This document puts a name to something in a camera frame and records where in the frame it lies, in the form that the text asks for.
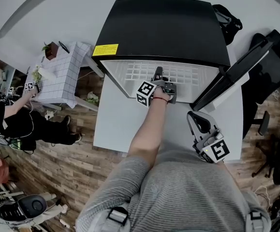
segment person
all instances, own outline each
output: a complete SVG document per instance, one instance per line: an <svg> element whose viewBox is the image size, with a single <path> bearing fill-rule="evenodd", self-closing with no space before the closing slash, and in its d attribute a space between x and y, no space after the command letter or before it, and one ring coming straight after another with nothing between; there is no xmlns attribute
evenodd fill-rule
<svg viewBox="0 0 280 232"><path fill-rule="evenodd" d="M25 108L37 89L31 89L15 103L0 92L0 134L5 138L20 138L22 150L35 150L37 140L53 144L72 145L81 140L80 133L69 131L70 116L62 122L48 121L39 112Z"/></svg>
<svg viewBox="0 0 280 232"><path fill-rule="evenodd" d="M254 193L239 190L223 163L204 162L194 151L167 142L160 147L169 99L156 88L127 157L90 197L76 231L244 232L252 231L253 211L262 223L260 231L269 232L267 212ZM114 207L128 212L126 223L112 220L123 214L110 213Z"/></svg>

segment potted plant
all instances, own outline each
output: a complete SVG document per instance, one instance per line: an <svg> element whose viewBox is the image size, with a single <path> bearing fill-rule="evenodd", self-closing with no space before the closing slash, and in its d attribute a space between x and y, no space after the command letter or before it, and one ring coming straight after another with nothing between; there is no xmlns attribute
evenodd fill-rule
<svg viewBox="0 0 280 232"><path fill-rule="evenodd" d="M57 56L58 45L56 45L54 42L51 42L50 44L45 44L45 46L43 46L42 48L42 51L45 51L45 56L48 60L52 60Z"/></svg>

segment yellow sticker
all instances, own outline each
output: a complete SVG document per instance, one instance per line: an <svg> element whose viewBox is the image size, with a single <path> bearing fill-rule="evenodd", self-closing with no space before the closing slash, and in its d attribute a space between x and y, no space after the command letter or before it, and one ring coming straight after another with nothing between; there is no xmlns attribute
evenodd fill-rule
<svg viewBox="0 0 280 232"><path fill-rule="evenodd" d="M115 55L117 48L118 48L118 44L96 45L92 55L93 56Z"/></svg>

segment mini refrigerator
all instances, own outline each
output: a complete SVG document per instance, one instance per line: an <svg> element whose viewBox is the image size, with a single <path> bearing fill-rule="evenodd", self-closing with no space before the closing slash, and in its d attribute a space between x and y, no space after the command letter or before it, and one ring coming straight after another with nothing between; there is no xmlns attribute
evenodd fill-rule
<svg viewBox="0 0 280 232"><path fill-rule="evenodd" d="M128 97L158 66L177 86L177 102L200 110L226 92L268 52L259 44L230 67L211 3L199 0L116 0L92 59Z"/></svg>

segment brown plant pot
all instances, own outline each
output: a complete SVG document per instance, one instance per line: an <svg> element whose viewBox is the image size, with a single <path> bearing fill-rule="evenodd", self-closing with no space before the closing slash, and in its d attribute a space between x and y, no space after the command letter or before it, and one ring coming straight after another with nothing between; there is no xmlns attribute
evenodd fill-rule
<svg viewBox="0 0 280 232"><path fill-rule="evenodd" d="M49 48L45 50L45 56L48 60L52 60L57 56L58 45L54 42L48 44Z"/></svg>

